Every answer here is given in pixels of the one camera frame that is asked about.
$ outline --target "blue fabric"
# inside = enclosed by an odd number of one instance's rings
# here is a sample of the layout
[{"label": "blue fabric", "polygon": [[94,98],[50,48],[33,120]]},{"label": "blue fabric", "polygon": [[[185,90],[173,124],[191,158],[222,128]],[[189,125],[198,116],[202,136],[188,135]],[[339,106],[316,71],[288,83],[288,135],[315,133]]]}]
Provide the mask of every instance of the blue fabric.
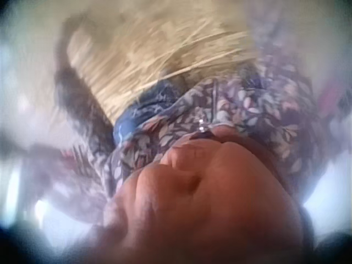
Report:
[{"label": "blue fabric", "polygon": [[139,125],[172,106],[180,96],[180,90],[168,80],[159,81],[154,87],[143,92],[116,120],[115,145],[118,146]]}]

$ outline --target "purple floral fabric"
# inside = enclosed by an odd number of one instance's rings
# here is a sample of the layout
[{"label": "purple floral fabric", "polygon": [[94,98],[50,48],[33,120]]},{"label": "purple floral fabric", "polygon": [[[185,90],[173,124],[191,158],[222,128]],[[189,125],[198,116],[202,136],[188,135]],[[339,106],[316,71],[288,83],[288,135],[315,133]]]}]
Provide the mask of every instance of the purple floral fabric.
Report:
[{"label": "purple floral fabric", "polygon": [[[265,14],[249,15],[259,51],[254,64],[239,69],[237,74],[201,81],[172,106],[156,112],[119,140],[116,147],[111,124],[93,95],[84,92],[87,88],[74,70],[57,75],[61,105],[86,142],[96,171],[87,180],[98,179],[101,183],[94,189],[95,195],[101,193],[108,200],[132,172],[157,162],[183,135],[201,127],[228,125],[275,155],[280,182],[292,197],[300,202],[308,197],[327,162],[325,132],[311,84],[299,70],[292,35],[281,21],[280,12],[267,10]],[[80,94],[87,98],[80,100]],[[90,195],[90,190],[79,191]]]}]

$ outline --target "leaf pattern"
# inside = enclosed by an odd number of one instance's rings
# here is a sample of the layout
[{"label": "leaf pattern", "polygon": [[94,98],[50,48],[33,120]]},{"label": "leaf pattern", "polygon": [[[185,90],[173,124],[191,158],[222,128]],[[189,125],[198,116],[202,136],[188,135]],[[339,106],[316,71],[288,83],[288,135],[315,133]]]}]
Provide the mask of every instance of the leaf pattern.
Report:
[{"label": "leaf pattern", "polygon": [[[121,180],[125,181],[137,168],[159,160],[175,140],[185,133],[197,131],[199,120],[204,119],[212,127],[229,124],[242,136],[250,136],[264,144],[278,158],[275,165],[280,168],[282,182],[287,183],[287,192],[295,199],[303,200],[307,189],[311,189],[308,183],[317,182],[326,167],[325,133],[315,113],[311,84],[295,68],[297,59],[293,49],[289,48],[292,46],[290,34],[285,26],[259,21],[255,20],[251,25],[260,49],[260,56],[252,65],[254,74],[240,77],[236,73],[205,79],[186,94],[179,94],[177,101],[170,100],[173,91],[177,91],[172,84],[161,85],[162,91],[156,90],[156,85],[148,91],[152,94],[150,97],[172,103],[166,104],[167,107],[158,103],[145,107],[134,105],[131,109],[134,114],[127,116],[129,120],[136,121],[136,116],[142,117],[145,113],[152,117],[148,115],[145,122],[118,139],[114,151],[114,142],[107,140],[111,139],[108,133],[111,127],[92,94],[84,90],[81,93],[84,100],[72,98],[70,92],[79,86],[77,78],[62,80],[64,84],[58,85],[62,92],[61,103],[67,107],[75,127],[84,140],[91,143],[90,149],[107,150],[93,151],[92,154],[92,161],[99,162],[95,164],[97,168],[107,168],[100,170],[102,175],[95,177],[102,179],[100,184],[104,188],[100,186],[100,192],[108,190],[107,196],[113,195]],[[256,85],[243,87],[242,83]],[[89,103],[94,103],[95,107],[89,107]],[[298,118],[291,118],[288,112]],[[121,130],[124,125],[121,120],[117,120],[114,131]],[[69,187],[74,185],[74,179],[71,177],[67,181],[71,183]]]}]

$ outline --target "person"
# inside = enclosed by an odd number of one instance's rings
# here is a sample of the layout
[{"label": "person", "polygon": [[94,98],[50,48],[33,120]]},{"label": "person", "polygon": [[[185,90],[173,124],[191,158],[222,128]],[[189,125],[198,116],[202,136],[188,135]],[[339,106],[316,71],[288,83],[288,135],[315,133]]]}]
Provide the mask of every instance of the person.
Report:
[{"label": "person", "polygon": [[80,18],[64,24],[58,104],[89,150],[98,180],[86,180],[100,183],[87,195],[106,199],[82,263],[309,259],[314,236],[301,205],[326,168],[327,138],[281,2],[247,4],[255,64],[184,94],[162,81],[114,127],[69,63]]}]

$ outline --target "floral shirt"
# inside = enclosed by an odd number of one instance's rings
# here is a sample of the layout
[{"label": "floral shirt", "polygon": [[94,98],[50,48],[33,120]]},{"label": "floral shirt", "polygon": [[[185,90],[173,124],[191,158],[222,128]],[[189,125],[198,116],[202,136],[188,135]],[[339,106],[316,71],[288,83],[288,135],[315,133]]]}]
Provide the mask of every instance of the floral shirt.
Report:
[{"label": "floral shirt", "polygon": [[98,190],[81,194],[104,194],[108,200],[133,171],[158,161],[183,135],[228,125],[274,154],[280,181],[293,198],[303,202],[325,169],[325,132],[311,84],[299,70],[287,25],[280,18],[268,17],[277,16],[253,15],[250,20],[259,50],[254,64],[237,74],[201,81],[116,147],[112,126],[93,95],[73,69],[59,71],[60,105],[87,143],[90,162],[101,181]]}]

